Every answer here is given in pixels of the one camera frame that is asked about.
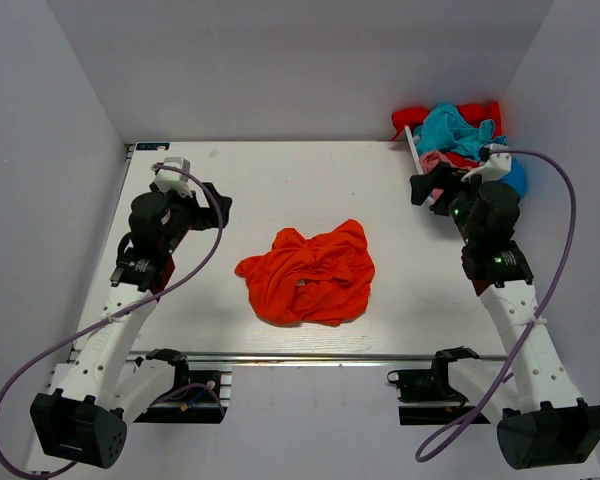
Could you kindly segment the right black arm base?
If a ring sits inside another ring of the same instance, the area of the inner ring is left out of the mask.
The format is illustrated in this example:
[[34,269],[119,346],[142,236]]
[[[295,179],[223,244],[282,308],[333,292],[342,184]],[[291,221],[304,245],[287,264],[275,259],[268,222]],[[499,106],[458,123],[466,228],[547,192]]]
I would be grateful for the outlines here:
[[443,426],[468,413],[473,401],[455,389],[450,380],[450,367],[461,366],[485,367],[489,380],[495,375],[474,350],[464,346],[437,351],[426,368],[389,371],[387,383],[398,391],[399,424]]

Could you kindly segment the blue table sticker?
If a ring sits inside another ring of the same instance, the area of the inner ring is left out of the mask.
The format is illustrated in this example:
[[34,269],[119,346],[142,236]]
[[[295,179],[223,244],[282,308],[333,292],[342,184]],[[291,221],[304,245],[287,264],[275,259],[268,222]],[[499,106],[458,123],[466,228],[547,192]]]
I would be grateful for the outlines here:
[[135,145],[136,151],[167,151],[169,148],[169,142],[138,142]]

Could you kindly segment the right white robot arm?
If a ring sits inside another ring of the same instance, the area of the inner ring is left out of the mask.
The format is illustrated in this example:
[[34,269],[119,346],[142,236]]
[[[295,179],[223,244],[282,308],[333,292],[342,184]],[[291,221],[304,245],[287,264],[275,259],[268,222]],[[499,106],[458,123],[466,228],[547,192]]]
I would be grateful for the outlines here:
[[447,215],[464,246],[464,273],[493,321],[507,358],[493,374],[469,348],[441,351],[433,390],[461,394],[472,409],[447,429],[455,440],[477,416],[496,428],[498,447],[515,470],[581,464],[600,441],[600,405],[590,405],[569,378],[537,301],[533,274],[513,239],[520,197],[509,185],[485,181],[447,164],[410,179],[411,202]]

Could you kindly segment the orange t-shirt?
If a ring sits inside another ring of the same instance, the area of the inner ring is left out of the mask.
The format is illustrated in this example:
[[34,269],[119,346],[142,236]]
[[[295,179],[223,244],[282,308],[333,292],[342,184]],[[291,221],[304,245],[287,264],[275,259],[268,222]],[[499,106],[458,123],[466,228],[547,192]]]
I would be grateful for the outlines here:
[[270,324],[339,326],[365,313],[375,265],[362,225],[348,219],[334,230],[306,238],[280,230],[265,254],[241,260],[256,316]]

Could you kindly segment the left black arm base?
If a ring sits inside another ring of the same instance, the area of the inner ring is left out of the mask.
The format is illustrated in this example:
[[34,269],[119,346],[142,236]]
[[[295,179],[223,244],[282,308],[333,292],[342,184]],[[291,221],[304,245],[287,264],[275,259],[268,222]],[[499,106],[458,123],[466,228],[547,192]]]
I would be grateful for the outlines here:
[[219,424],[229,402],[230,374],[191,367],[187,356],[155,349],[135,359],[114,388],[114,409],[127,423]]

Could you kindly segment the white laundry basket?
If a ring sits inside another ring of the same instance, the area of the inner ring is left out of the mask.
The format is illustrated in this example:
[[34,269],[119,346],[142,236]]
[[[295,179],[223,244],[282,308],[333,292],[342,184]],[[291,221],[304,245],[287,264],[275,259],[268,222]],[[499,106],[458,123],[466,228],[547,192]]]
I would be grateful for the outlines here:
[[416,173],[409,179],[411,203],[426,206],[434,215],[448,216],[458,196],[471,201],[480,186],[502,180],[511,170],[512,157],[499,145],[481,148],[482,159],[477,162],[465,158],[458,162],[450,153],[438,150],[418,154],[420,137],[409,127],[405,133],[416,166]]

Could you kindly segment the pink t-shirt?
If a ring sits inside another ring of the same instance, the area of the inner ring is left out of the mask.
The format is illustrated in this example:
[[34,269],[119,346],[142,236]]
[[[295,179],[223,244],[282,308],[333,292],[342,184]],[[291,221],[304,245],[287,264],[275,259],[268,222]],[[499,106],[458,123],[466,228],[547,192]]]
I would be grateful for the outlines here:
[[422,154],[419,157],[419,163],[424,174],[432,171],[440,163],[449,164],[453,168],[461,170],[472,170],[479,166],[478,162],[465,158],[457,153],[443,153],[438,150],[432,150]]

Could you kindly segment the teal t-shirt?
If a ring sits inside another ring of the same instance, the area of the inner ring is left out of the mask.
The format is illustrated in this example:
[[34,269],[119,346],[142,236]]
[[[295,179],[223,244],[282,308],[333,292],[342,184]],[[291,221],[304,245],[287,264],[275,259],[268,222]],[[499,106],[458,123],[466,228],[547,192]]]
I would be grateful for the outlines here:
[[484,120],[478,127],[473,127],[460,115],[457,106],[439,104],[414,130],[414,135],[419,138],[416,151],[419,156],[432,150],[454,152],[478,161],[480,149],[487,144],[508,144],[504,133],[494,137],[494,132],[492,120]]

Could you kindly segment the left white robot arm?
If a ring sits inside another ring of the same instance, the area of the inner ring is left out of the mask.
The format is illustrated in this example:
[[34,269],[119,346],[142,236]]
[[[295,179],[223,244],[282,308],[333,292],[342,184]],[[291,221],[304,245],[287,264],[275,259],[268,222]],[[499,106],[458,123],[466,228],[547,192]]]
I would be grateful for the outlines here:
[[108,469],[118,460],[128,428],[155,401],[179,399],[191,387],[184,355],[155,349],[120,378],[127,357],[175,270],[173,254],[191,230],[222,230],[232,199],[205,182],[207,206],[186,183],[155,181],[131,203],[102,309],[103,325],[88,335],[74,366],[50,394],[38,394],[30,414],[45,454]]

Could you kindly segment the aluminium table rail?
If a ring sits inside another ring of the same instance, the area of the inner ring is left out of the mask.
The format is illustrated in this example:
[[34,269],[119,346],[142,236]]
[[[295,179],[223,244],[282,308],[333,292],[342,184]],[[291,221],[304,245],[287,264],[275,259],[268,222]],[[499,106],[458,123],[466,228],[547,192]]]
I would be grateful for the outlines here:
[[222,363],[222,364],[394,364],[406,362],[428,362],[434,358],[433,354],[372,354],[372,353],[212,353],[183,351],[182,354],[190,363]]

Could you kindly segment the red t-shirt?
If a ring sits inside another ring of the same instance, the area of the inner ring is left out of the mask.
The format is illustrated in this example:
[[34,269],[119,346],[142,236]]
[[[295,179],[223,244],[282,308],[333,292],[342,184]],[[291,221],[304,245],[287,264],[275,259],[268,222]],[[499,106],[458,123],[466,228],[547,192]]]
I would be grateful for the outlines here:
[[[478,127],[482,121],[492,120],[495,125],[493,136],[498,137],[503,134],[500,105],[497,101],[464,104],[457,106],[457,110],[471,126]],[[422,125],[429,113],[429,108],[421,106],[408,107],[394,112],[391,115],[391,122],[395,133],[390,140],[395,141],[406,127],[414,129]]]

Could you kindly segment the blue t-shirt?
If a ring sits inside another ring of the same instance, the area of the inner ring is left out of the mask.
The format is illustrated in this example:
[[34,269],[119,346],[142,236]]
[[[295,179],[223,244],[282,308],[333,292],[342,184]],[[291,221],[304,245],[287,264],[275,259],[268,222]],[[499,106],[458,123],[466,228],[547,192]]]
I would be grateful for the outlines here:
[[499,179],[499,182],[511,187],[520,198],[527,192],[527,179],[523,166],[515,157],[511,160],[510,171]]

